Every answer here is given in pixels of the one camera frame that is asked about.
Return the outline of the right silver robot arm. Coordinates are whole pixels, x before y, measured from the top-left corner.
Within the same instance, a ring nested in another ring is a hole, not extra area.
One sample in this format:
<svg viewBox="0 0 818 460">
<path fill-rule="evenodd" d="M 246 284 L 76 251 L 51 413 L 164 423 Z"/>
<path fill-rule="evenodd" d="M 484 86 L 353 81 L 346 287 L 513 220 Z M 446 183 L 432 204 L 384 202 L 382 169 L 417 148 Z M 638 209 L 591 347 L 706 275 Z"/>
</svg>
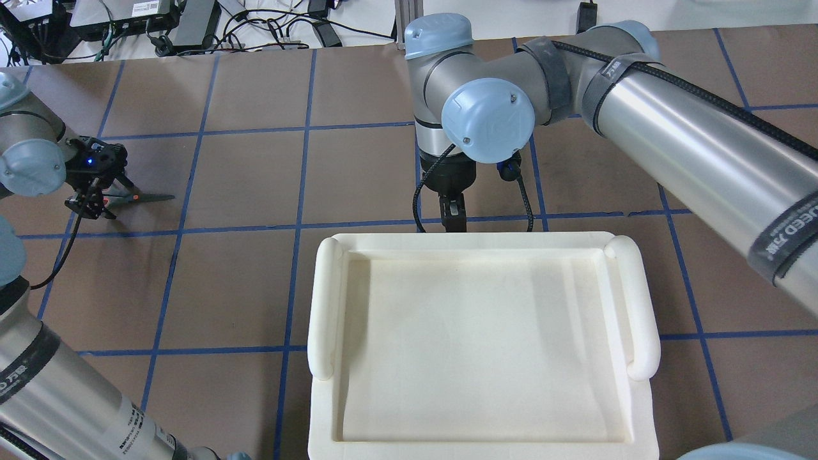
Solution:
<svg viewBox="0 0 818 460">
<path fill-rule="evenodd" d="M 579 114 L 816 311 L 816 148 L 666 70 L 642 23 L 535 38 L 485 61 L 466 17 L 436 13 L 409 23 L 403 43 L 424 174 L 454 203 L 458 230 L 478 163 L 508 161 L 535 127 Z"/>
</svg>

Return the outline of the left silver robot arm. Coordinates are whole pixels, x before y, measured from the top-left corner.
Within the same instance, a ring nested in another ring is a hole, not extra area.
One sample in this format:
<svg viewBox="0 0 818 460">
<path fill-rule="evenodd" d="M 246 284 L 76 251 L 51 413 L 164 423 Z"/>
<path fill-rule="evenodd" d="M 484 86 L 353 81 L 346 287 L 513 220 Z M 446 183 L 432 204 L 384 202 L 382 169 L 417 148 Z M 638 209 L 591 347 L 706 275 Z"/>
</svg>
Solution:
<svg viewBox="0 0 818 460">
<path fill-rule="evenodd" d="M 2 197 L 68 184 L 78 221 L 114 219 L 107 205 L 166 201 L 127 178 L 127 150 L 76 135 L 30 89 L 2 74 Z M 2 220 L 2 446 L 22 459 L 216 459 L 187 447 L 28 309 L 26 250 Z"/>
</svg>

